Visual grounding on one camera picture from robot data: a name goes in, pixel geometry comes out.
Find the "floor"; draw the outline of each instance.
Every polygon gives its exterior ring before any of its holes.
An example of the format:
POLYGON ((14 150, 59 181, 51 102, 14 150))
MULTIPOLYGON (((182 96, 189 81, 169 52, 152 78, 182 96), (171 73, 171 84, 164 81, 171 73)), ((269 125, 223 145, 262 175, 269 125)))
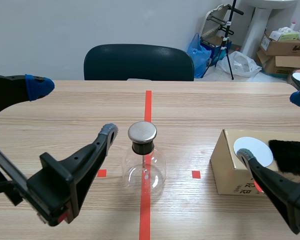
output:
POLYGON ((265 83, 287 83, 283 78, 276 78, 268 76, 262 72, 252 77, 244 77, 233 75, 234 80, 231 79, 231 75, 224 71, 216 69, 214 66, 210 67, 203 78, 195 78, 195 82, 265 82, 265 83))

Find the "white sink pedestal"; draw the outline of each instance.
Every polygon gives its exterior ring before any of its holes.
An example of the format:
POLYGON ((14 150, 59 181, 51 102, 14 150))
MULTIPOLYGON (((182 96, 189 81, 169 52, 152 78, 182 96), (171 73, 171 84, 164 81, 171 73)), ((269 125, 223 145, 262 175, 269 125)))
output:
POLYGON ((254 16, 241 48, 241 52, 251 59, 256 56, 271 11, 272 9, 255 8, 254 16))

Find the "silver lid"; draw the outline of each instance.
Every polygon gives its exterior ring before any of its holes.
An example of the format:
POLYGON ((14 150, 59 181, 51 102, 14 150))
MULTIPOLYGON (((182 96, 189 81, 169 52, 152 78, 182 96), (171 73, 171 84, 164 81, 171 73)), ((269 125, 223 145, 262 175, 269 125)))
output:
POLYGON ((157 128, 151 122, 139 121, 129 127, 128 136, 136 144, 147 144, 156 138, 157 128))

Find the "cardboard box stack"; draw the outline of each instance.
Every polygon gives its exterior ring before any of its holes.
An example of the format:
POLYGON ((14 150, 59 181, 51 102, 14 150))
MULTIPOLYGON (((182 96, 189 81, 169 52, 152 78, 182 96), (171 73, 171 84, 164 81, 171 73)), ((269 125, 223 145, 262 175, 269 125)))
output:
POLYGON ((265 33, 256 63, 268 75, 287 78, 293 70, 300 69, 300 40, 275 41, 265 33))

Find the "glass jar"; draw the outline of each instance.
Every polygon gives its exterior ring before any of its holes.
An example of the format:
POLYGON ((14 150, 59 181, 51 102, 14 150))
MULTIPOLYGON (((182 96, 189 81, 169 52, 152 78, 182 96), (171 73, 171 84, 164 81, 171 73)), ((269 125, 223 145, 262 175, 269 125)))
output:
POLYGON ((140 121, 130 126, 128 136, 132 141, 123 157, 124 185, 133 192, 159 192, 167 178, 164 153, 154 144, 157 128, 151 122, 140 121))

